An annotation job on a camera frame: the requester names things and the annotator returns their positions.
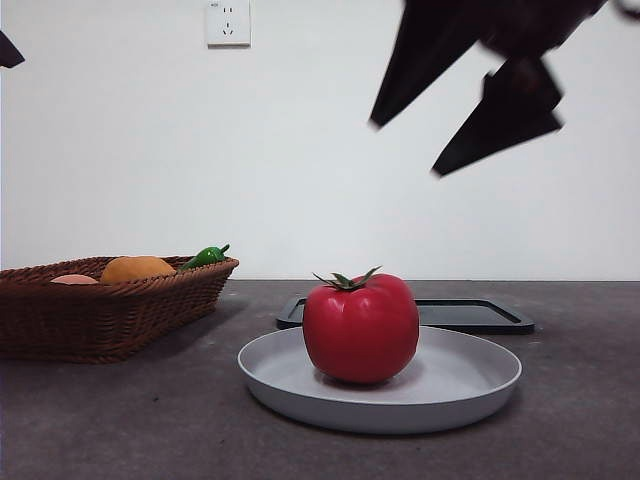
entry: plate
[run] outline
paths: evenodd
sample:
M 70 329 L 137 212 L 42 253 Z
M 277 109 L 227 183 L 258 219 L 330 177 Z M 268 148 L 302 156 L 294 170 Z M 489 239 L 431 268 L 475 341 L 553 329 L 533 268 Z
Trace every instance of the plate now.
M 522 373 L 518 358 L 500 345 L 423 326 L 412 361 L 377 385 L 346 384 L 317 370 L 301 327 L 249 342 L 238 364 L 253 396 L 276 412 L 373 434 L 427 433 L 477 422 L 507 402 Z

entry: tray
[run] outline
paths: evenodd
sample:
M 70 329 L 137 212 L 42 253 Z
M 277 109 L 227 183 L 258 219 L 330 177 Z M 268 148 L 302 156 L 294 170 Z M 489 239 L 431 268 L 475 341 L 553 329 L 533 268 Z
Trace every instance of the tray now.
M 276 317 L 280 329 L 299 327 L 306 298 L 293 298 Z M 510 308 L 479 299 L 418 299 L 420 325 L 474 334 L 526 334 L 535 324 Z
M 253 340 L 238 364 L 253 396 L 276 412 L 371 434 L 427 433 L 479 421 L 507 402 L 522 373 L 506 348 L 432 327 L 420 327 L 416 354 L 404 370 L 373 386 L 338 382 L 317 370 L 302 328 Z

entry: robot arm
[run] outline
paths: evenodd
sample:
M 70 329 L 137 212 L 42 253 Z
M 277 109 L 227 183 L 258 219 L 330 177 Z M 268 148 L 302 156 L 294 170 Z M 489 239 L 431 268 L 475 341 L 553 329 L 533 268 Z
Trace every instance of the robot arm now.
M 0 32 L 0 67 L 13 68 L 22 62 L 24 62 L 24 57 L 11 43 L 11 40 Z
M 613 0 L 624 15 L 638 11 Z M 395 48 L 371 120 L 383 127 L 474 43 L 505 58 L 433 170 L 446 175 L 492 153 L 562 127 L 562 98 L 542 60 L 606 0 L 406 0 Z

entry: toy food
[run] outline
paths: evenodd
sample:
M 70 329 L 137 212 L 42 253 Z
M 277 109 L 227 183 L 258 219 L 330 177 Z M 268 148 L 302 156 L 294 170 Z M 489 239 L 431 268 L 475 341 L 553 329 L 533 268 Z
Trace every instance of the toy food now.
M 98 283 L 95 278 L 88 277 L 87 275 L 79 275 L 72 273 L 69 275 L 60 275 L 59 277 L 51 280 L 52 283 L 65 283 L 67 285 L 90 285 L 92 283 Z
M 126 282 L 172 273 L 175 273 L 173 267 L 158 257 L 118 257 L 107 263 L 100 283 Z
M 413 358 L 419 314 L 413 294 L 398 277 L 352 280 L 334 273 L 309 293 L 302 331 L 307 352 L 322 372 L 354 383 L 377 383 L 400 372 Z
M 195 257 L 189 260 L 184 265 L 180 266 L 178 270 L 187 270 L 189 268 L 202 267 L 209 265 L 210 263 L 221 262 L 225 259 L 224 252 L 229 249 L 229 244 L 226 244 L 222 248 L 207 247 L 201 250 Z

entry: tomato stem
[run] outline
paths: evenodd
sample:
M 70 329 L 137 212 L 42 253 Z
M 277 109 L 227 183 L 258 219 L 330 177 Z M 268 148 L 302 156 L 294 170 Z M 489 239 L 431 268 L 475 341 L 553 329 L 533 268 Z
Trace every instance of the tomato stem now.
M 373 275 L 373 273 L 378 270 L 379 268 L 381 268 L 382 265 L 379 265 L 375 268 L 372 268 L 371 270 L 369 270 L 367 273 L 364 274 L 364 276 L 358 280 L 357 282 L 354 281 L 353 279 L 349 279 L 347 277 L 345 277 L 344 275 L 342 275 L 341 273 L 332 273 L 331 275 L 333 275 L 336 279 L 335 280 L 325 280 L 324 278 L 316 275 L 315 273 L 313 273 L 313 276 L 316 277 L 318 280 L 320 280 L 321 282 L 326 283 L 327 285 L 335 288 L 336 290 L 345 290 L 345 291 L 352 291 L 352 290 L 357 290 L 360 287 L 363 287 L 371 278 L 371 276 Z

